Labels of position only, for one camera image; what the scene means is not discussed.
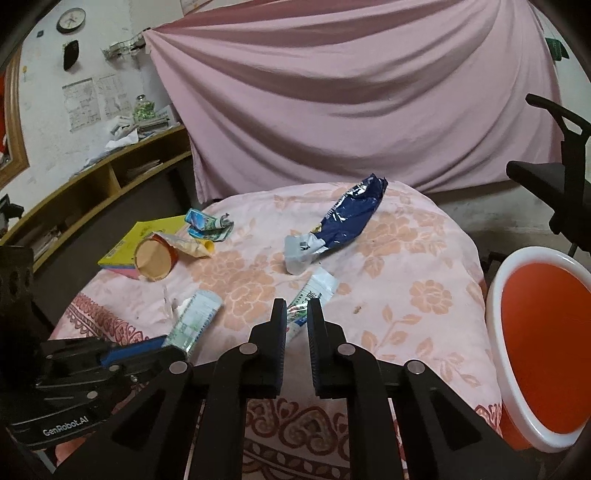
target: poster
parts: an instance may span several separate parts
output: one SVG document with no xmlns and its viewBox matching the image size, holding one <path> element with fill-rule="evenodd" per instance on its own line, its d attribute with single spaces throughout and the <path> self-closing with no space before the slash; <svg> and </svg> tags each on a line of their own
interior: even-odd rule
<svg viewBox="0 0 591 480">
<path fill-rule="evenodd" d="M 118 74 L 99 78 L 96 81 L 96 89 L 107 118 L 114 118 L 131 110 L 131 103 Z"/>
<path fill-rule="evenodd" d="M 65 85 L 64 104 L 70 117 L 71 132 L 100 121 L 99 102 L 92 79 Z"/>
<path fill-rule="evenodd" d="M 197 7 L 209 3 L 210 0 L 180 0 L 180 2 L 181 8 L 183 9 L 183 15 L 188 15 Z"/>
</svg>

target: yellow notebook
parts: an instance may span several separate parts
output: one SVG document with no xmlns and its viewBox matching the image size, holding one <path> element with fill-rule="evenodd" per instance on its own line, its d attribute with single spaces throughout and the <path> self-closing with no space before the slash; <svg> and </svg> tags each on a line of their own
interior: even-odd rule
<svg viewBox="0 0 591 480">
<path fill-rule="evenodd" d="M 129 278 L 139 278 L 135 269 L 134 254 L 139 243 L 152 232 L 173 234 L 184 225 L 185 216 L 161 218 L 149 222 L 137 222 L 134 227 L 115 245 L 109 253 L 99 260 L 99 266 L 125 275 Z"/>
</svg>

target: office chair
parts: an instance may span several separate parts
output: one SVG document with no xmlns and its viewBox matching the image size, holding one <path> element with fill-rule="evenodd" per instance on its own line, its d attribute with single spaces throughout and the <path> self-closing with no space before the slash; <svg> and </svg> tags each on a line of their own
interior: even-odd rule
<svg viewBox="0 0 591 480">
<path fill-rule="evenodd" d="M 585 144 L 591 136 L 591 124 L 566 108 L 529 93 L 525 101 L 548 110 L 562 130 L 561 163 L 534 164 L 510 161 L 507 176 L 528 189 L 554 210 L 549 226 L 552 233 L 562 233 L 571 243 L 569 256 L 577 248 L 591 252 L 591 183 L 585 180 Z M 581 128 L 577 134 L 568 129 L 564 119 Z"/>
</svg>

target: pink floral bedsheet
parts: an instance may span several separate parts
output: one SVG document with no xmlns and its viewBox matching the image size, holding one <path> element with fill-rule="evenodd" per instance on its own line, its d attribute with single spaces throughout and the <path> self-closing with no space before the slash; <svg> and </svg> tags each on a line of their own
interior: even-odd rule
<svg viewBox="0 0 591 480">
<path fill-rule="evenodd" d="M 299 277 L 289 275 L 284 237 L 316 226 L 348 187 L 291 186 L 211 205 L 208 213 L 227 212 L 235 221 L 212 258 L 183 258 L 156 283 L 101 271 L 73 300 L 53 337 L 104 335 L 127 344 L 165 335 L 172 325 L 163 287 L 173 302 L 205 288 L 219 294 L 224 306 L 192 360 L 218 359 L 268 319 L 274 298 L 289 303 L 304 285 L 315 265 Z M 325 318 L 341 324 L 349 342 L 384 361 L 421 359 L 499 431 L 501 394 L 484 322 L 478 252 L 445 213 L 412 188 L 391 182 L 360 237 L 321 264 L 339 280 Z M 300 335 L 286 350 L 280 397 L 248 404 L 244 478 L 347 479 L 348 432 L 345 401 L 314 396 L 307 335 Z"/>
</svg>

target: wall clock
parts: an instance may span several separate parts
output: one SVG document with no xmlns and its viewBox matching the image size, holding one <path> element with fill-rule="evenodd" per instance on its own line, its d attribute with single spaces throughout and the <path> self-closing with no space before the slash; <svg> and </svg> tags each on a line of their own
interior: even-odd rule
<svg viewBox="0 0 591 480">
<path fill-rule="evenodd" d="M 86 20 L 86 12 L 81 8 L 70 8 L 57 21 L 59 33 L 72 33 L 78 30 Z"/>
</svg>

